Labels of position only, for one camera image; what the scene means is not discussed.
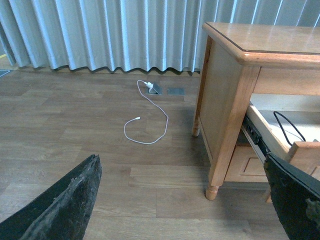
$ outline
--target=white charging cable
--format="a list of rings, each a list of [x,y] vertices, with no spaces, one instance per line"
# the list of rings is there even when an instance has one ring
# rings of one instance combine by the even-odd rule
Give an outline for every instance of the white charging cable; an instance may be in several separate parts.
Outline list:
[[[160,110],[163,112],[163,114],[165,115],[165,117],[166,117],[166,123],[165,123],[164,133],[163,133],[157,140],[155,140],[155,141],[153,141],[153,142],[142,142],[142,141],[137,141],[137,140],[134,140],[134,139],[128,137],[127,134],[126,134],[126,126],[127,126],[127,124],[130,123],[130,122],[132,122],[132,121],[139,120],[139,119],[140,119],[139,116],[136,117],[136,118],[134,118],[134,119],[131,119],[130,121],[127,121],[127,122],[125,123],[124,127],[123,127],[123,132],[124,132],[124,135],[125,135],[125,137],[126,137],[127,139],[129,139],[129,140],[131,140],[131,141],[133,141],[133,142],[135,142],[135,143],[138,143],[138,144],[147,144],[147,145],[149,145],[149,144],[154,144],[154,143],[158,142],[164,135],[166,135],[167,128],[168,128],[169,117],[168,117],[168,115],[165,113],[165,111],[162,110],[161,107],[159,107],[157,104],[153,103],[149,98],[147,98],[145,95],[142,94],[142,92],[141,92],[141,90],[140,90],[140,87],[139,87],[139,82],[143,82],[149,89],[151,89],[154,85],[153,85],[152,83],[150,83],[150,82],[145,82],[145,81],[142,81],[142,80],[136,81],[136,85],[137,85],[137,87],[138,87],[138,90],[139,90],[141,96],[144,97],[145,99],[147,99],[147,100],[148,100],[150,103],[152,103],[153,105],[155,105],[155,106],[156,106],[158,109],[160,109]]]

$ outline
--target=cable plug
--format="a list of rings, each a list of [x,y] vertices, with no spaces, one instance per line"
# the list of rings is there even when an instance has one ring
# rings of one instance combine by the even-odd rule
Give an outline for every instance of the cable plug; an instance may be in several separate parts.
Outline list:
[[[145,86],[148,88],[148,89],[152,89],[153,87],[154,87],[154,84],[153,83],[151,83],[151,82],[145,82],[144,81],[144,84],[145,84]]]

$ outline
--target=open drawer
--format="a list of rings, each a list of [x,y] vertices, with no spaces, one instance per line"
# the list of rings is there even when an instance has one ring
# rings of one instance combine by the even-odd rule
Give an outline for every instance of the open drawer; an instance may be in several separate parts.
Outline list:
[[[306,141],[302,141],[295,129],[278,116],[293,145],[287,143],[274,111],[291,120]],[[246,116],[270,152],[320,180],[320,96],[253,94]],[[245,134],[249,138],[252,132],[247,129]],[[264,160],[261,147],[258,149],[252,139],[249,141],[257,155]]]

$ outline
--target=black cable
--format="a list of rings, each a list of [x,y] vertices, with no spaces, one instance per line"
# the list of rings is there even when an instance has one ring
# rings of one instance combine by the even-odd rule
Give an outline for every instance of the black cable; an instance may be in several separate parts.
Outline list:
[[[300,137],[303,139],[303,142],[306,141],[305,137],[301,134],[301,132],[297,129],[297,127],[296,127],[285,115],[283,115],[282,113],[280,113],[280,112],[278,112],[278,111],[273,111],[273,115],[274,115],[276,121],[278,122],[278,124],[279,124],[282,132],[283,132],[283,135],[284,135],[284,137],[285,137],[285,140],[287,141],[287,143],[288,143],[290,146],[292,146],[293,144],[289,141],[289,139],[288,139],[288,137],[287,137],[287,134],[286,134],[286,131],[284,130],[284,127],[282,126],[282,124],[281,124],[281,122],[280,122],[280,120],[279,120],[279,118],[277,117],[276,114],[280,115],[280,116],[283,117],[288,123],[291,124],[291,126],[296,130],[296,132],[297,132],[297,133],[300,135]]]

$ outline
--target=white curtain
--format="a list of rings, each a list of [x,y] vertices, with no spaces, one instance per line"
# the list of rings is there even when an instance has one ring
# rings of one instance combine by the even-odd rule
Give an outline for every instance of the white curtain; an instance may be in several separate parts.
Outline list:
[[[0,0],[11,64],[198,71],[204,22],[320,25],[319,0]]]

